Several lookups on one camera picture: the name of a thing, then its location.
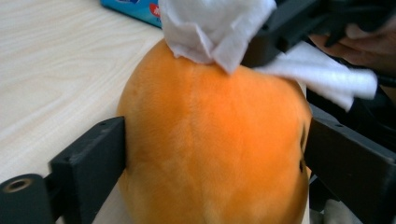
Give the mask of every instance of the orange fur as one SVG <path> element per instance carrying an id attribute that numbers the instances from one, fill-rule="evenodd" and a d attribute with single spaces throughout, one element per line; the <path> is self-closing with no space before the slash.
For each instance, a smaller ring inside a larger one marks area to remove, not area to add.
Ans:
<path id="1" fill-rule="evenodd" d="M 128 80 L 118 114 L 120 189 L 134 223 L 301 223 L 311 114 L 295 82 L 243 66 L 229 76 L 174 58 L 161 41 Z"/>

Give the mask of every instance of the light wood surface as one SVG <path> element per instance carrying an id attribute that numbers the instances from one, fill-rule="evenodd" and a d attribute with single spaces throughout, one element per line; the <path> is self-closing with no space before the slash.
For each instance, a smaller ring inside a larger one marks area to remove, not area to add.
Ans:
<path id="1" fill-rule="evenodd" d="M 99 0 L 2 0 L 0 183 L 48 175 L 50 159 L 113 118 L 127 78 L 161 38 Z M 131 223 L 117 188 L 94 223 Z"/>

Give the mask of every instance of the tissue paper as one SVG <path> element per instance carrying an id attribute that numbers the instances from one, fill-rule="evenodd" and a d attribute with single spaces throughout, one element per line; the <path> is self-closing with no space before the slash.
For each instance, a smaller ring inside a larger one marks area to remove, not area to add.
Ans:
<path id="1" fill-rule="evenodd" d="M 166 43 L 175 56 L 217 63 L 231 74 L 275 0 L 160 0 Z"/>
<path id="2" fill-rule="evenodd" d="M 251 38 L 276 9 L 274 0 L 160 0 L 164 37 L 176 57 L 217 63 L 228 74 L 241 63 Z M 346 111 L 354 97 L 372 99 L 370 70 L 351 70 L 306 43 L 256 68 L 294 79 Z"/>

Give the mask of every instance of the person's hand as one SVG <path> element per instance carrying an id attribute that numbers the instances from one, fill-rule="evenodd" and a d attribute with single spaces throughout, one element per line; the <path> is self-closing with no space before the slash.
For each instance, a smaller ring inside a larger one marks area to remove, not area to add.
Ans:
<path id="1" fill-rule="evenodd" d="M 396 16 L 373 33 L 365 33 L 355 24 L 348 25 L 346 37 L 330 48 L 324 47 L 327 38 L 310 36 L 318 48 L 331 56 L 396 76 Z"/>

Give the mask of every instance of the black object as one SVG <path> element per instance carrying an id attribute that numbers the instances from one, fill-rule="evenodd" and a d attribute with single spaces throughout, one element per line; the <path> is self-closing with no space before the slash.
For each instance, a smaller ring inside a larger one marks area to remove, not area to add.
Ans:
<path id="1" fill-rule="evenodd" d="M 124 119 L 102 121 L 49 163 L 0 185 L 0 223 L 92 223 L 125 168 Z"/>
<path id="2" fill-rule="evenodd" d="M 363 223 L 394 219 L 394 152 L 338 122 L 312 119 L 304 156 L 318 179 Z"/>
<path id="3" fill-rule="evenodd" d="M 242 65 L 271 62 L 310 34 L 330 34 L 329 47 L 345 36 L 349 23 L 374 31 L 396 11 L 393 0 L 282 0 L 248 45 Z"/>
<path id="4" fill-rule="evenodd" d="M 396 107 L 380 88 L 373 100 L 355 99 L 348 112 L 310 90 L 307 99 L 343 125 L 396 153 Z"/>
<path id="5" fill-rule="evenodd" d="M 396 88 L 396 77 L 383 75 L 383 74 L 380 74 L 378 72 L 376 72 L 376 75 L 378 77 L 378 83 L 380 85 L 383 85 L 383 86 L 386 86 L 386 87 Z"/>

